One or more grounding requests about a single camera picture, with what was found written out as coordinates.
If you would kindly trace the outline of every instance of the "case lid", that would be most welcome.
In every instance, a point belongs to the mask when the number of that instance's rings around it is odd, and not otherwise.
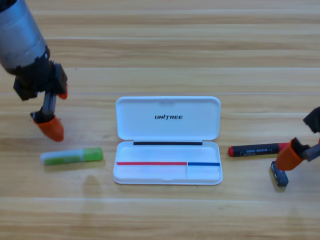
[[[134,141],[202,141],[219,135],[213,96],[133,96],[116,102],[118,136]]]

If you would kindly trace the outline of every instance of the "glue stick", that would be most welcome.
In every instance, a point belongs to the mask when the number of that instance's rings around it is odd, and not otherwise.
[[[83,148],[68,151],[46,152],[40,155],[43,165],[58,165],[78,162],[93,162],[103,159],[101,147]]]

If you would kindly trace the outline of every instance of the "open case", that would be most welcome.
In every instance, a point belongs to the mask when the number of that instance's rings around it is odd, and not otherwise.
[[[116,102],[113,179],[119,184],[216,185],[223,179],[220,101],[212,96],[136,96]]]

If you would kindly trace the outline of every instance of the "orange gripper tip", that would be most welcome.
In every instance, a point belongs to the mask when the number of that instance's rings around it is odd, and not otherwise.
[[[58,97],[63,100],[66,100],[68,98],[68,86],[65,87],[65,90],[66,90],[65,94],[60,94],[60,93],[57,94]]]
[[[62,142],[64,140],[65,129],[58,118],[54,117],[49,122],[35,123],[35,124],[37,124],[37,126],[41,129],[43,134],[46,135],[48,138],[56,142]]]
[[[304,160],[293,150],[292,141],[276,157],[276,166],[279,170],[291,171]]]

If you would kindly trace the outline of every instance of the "marker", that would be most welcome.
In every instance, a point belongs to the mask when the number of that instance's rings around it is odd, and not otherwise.
[[[284,142],[284,143],[231,146],[229,147],[228,153],[230,157],[278,154],[282,149],[284,149],[288,145],[289,145],[288,142]]]
[[[59,165],[78,162],[101,161],[103,157],[104,155],[101,147],[46,152],[40,155],[40,159],[43,165]]]

